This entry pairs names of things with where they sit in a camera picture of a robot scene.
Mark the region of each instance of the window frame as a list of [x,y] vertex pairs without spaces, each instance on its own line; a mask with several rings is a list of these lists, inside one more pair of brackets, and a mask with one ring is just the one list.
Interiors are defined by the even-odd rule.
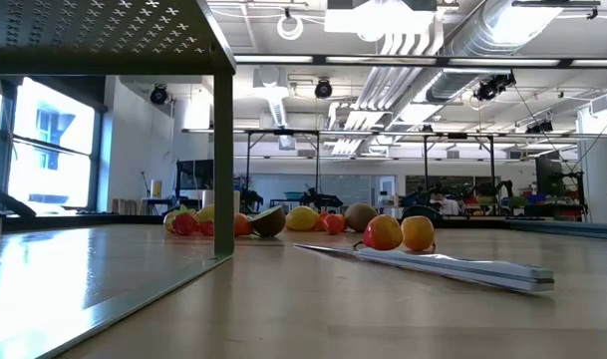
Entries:
[[[12,133],[15,128],[15,107],[17,104],[17,89],[23,82],[25,76],[21,77],[6,77],[2,76],[2,111],[0,112],[0,190],[8,193],[8,184],[11,173],[11,163],[13,160],[13,145],[9,141],[9,133]],[[59,145],[53,145],[45,141],[35,140],[13,134],[13,142],[30,145],[39,149],[49,150],[61,154],[80,155],[89,158],[91,163],[88,199],[86,206],[64,206],[66,209],[81,209],[81,210],[96,210],[97,209],[97,190],[99,182],[99,167],[100,167],[100,147],[101,147],[101,128],[104,113],[107,108],[104,104],[91,99],[78,90],[74,90],[62,84],[55,78],[51,77],[29,77],[31,80],[38,82],[44,86],[51,88],[54,91],[68,96],[75,101],[91,107],[95,111],[95,122],[93,127],[93,141],[90,154],[84,154],[72,149],[67,149]]]

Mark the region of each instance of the light fixture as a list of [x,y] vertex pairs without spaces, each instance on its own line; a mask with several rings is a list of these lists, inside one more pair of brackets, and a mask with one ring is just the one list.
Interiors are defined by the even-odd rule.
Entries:
[[237,65],[247,64],[311,64],[312,56],[290,55],[237,55],[234,57]]
[[329,79],[320,79],[319,83],[314,89],[314,96],[317,99],[325,100],[332,96],[332,85],[330,85]]
[[165,105],[170,102],[170,95],[167,93],[167,85],[156,84],[151,92],[151,102],[155,105]]
[[571,67],[607,67],[607,60],[573,60]]
[[343,65],[390,65],[390,66],[429,66],[436,63],[434,58],[423,57],[401,57],[401,56],[328,56],[325,61],[328,64]]
[[319,131],[321,135],[346,135],[346,136],[369,136],[374,133],[371,131]]
[[328,33],[357,34],[364,41],[380,40],[384,34],[421,34],[434,21],[436,11],[412,9],[402,0],[328,3],[324,30]]
[[491,75],[508,75],[510,69],[484,69],[484,68],[444,68],[446,74],[491,74]]
[[257,9],[282,9],[283,7],[287,6],[290,9],[301,9],[301,10],[307,10],[309,8],[308,3],[305,2],[287,2],[287,3],[283,3],[283,2],[279,2],[279,1],[246,1],[246,0],[241,0],[241,1],[217,1],[217,0],[210,0],[207,2],[207,5],[210,8],[215,8],[215,7],[230,7],[230,6],[234,6],[234,7],[240,7],[240,6],[247,6],[249,8],[257,8]]
[[491,19],[495,25],[491,31],[491,41],[495,44],[524,44],[542,31],[556,16],[561,8],[506,6]]
[[[281,16],[281,18],[279,19],[279,21],[276,23],[276,32],[279,34],[279,36],[285,40],[296,40],[299,37],[301,37],[301,35],[303,34],[303,20],[301,20],[300,16],[290,16],[289,15],[289,10],[285,10],[286,15]],[[285,28],[283,27],[283,23],[286,20],[294,20],[296,22],[296,25],[294,26],[294,29],[292,30],[285,30]]]
[[[214,134],[213,129],[183,129],[181,130],[183,133],[187,134]],[[245,130],[232,130],[233,134],[245,134]]]
[[478,89],[473,92],[473,96],[479,101],[491,101],[505,92],[507,87],[513,85],[515,85],[513,72],[508,75],[494,75],[489,79],[481,80]]
[[511,67],[555,67],[558,66],[560,60],[558,59],[465,59],[455,58],[450,59],[448,65],[453,66],[503,66],[505,68]]

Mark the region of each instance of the ceiling light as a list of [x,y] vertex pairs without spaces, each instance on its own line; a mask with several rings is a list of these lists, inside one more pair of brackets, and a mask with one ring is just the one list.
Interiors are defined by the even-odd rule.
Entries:
[[351,65],[391,65],[391,66],[429,66],[436,63],[434,58],[402,57],[402,56],[328,56],[328,64]]
[[491,41],[502,45],[524,44],[561,12],[561,8],[506,6],[491,19],[491,23],[495,24],[491,31]]
[[557,59],[450,59],[454,66],[503,66],[503,67],[554,67],[560,63]]
[[312,56],[288,55],[237,55],[234,57],[237,65],[248,64],[311,64]]
[[491,75],[508,75],[511,73],[509,69],[483,69],[483,68],[444,68],[446,74],[491,74]]
[[607,60],[574,60],[571,67],[607,67]]
[[[204,129],[183,129],[181,130],[183,133],[187,134],[214,134],[214,130],[204,130]],[[233,134],[245,134],[245,130],[232,130]]]
[[388,33],[421,34],[436,14],[436,11],[413,10],[402,0],[367,1],[352,9],[341,7],[329,4],[325,12],[325,32],[353,33],[370,42]]
[[369,136],[369,135],[373,135],[374,133],[371,131],[320,131],[319,134],[321,134],[321,135]]

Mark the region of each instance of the wooden table surface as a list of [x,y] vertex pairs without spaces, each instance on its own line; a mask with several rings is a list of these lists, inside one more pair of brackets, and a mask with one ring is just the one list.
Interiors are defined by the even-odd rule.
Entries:
[[234,258],[65,358],[607,358],[607,240],[438,230],[439,252],[554,270],[531,295],[291,246],[357,234],[238,240]]

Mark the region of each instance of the ceiling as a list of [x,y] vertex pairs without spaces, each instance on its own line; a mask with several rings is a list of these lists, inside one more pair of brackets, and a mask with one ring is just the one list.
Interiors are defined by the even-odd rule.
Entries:
[[[289,1],[271,1],[289,4]],[[447,37],[457,23],[478,4],[479,0],[458,0],[459,8],[446,14],[444,28]],[[607,0],[601,0],[601,15],[607,15]],[[289,41],[277,33],[277,22],[283,10],[262,9],[247,6],[220,6],[216,1],[208,1],[215,19],[232,47],[239,53],[278,54],[375,54],[379,53],[382,41],[365,42],[355,34],[335,34],[324,32],[322,24],[304,21],[300,38]],[[307,10],[292,7],[292,14],[322,17],[327,8],[326,0],[307,1]],[[561,15],[586,14],[589,11],[565,10]],[[322,18],[312,18],[316,22]],[[607,56],[607,19],[555,19],[534,40],[525,45],[516,55],[551,56],[584,55],[589,57]],[[288,113],[309,113],[327,115],[332,101],[354,101],[362,91],[371,68],[354,67],[284,67],[287,72],[289,97],[284,99]],[[262,113],[269,113],[265,99],[255,96],[252,90],[255,67],[239,66],[234,79],[234,114],[236,119],[258,119]],[[472,131],[481,126],[484,130],[516,130],[523,132],[522,120],[558,104],[561,109],[553,114],[555,131],[565,132],[575,129],[575,108],[586,104],[568,98],[595,97],[607,89],[607,71],[555,71],[519,70],[514,72],[519,94],[508,89],[496,101],[482,104],[477,111],[476,100],[467,91],[451,106],[444,107],[433,123],[437,131]],[[329,78],[334,92],[331,101],[317,100],[314,88],[319,78]]]

